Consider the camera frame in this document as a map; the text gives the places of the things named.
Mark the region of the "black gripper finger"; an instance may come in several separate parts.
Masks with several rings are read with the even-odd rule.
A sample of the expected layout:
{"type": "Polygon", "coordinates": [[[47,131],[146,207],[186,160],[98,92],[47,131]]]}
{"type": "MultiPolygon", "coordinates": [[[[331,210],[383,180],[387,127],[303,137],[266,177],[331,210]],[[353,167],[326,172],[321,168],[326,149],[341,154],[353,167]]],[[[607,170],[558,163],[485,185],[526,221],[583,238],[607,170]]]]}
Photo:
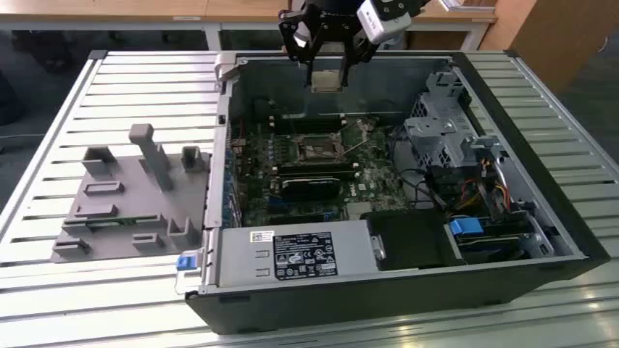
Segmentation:
{"type": "Polygon", "coordinates": [[[319,31],[319,8],[315,5],[302,5],[298,11],[279,12],[279,30],[287,55],[291,61],[307,66],[305,85],[311,85],[314,61],[321,48],[315,40],[319,31]]]}
{"type": "Polygon", "coordinates": [[[378,44],[374,44],[367,38],[361,41],[355,40],[354,35],[342,34],[341,41],[343,44],[343,60],[341,67],[341,85],[349,86],[350,68],[361,62],[370,62],[378,51],[378,44]]]}

